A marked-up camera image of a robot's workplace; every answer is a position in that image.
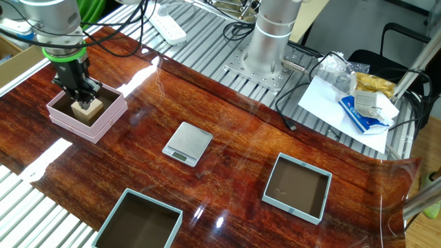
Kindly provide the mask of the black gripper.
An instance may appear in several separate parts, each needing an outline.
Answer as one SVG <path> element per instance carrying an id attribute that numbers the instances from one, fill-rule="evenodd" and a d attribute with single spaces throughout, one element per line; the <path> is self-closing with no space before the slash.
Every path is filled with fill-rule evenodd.
<path id="1" fill-rule="evenodd" d="M 102 83 L 89 77 L 89 58 L 75 59 L 69 62 L 55 62 L 57 71 L 52 82 L 58 85 L 72 100 L 76 101 L 81 109 L 87 110 L 95 99 L 96 93 L 101 89 Z M 85 100 L 79 92 L 87 92 Z"/>

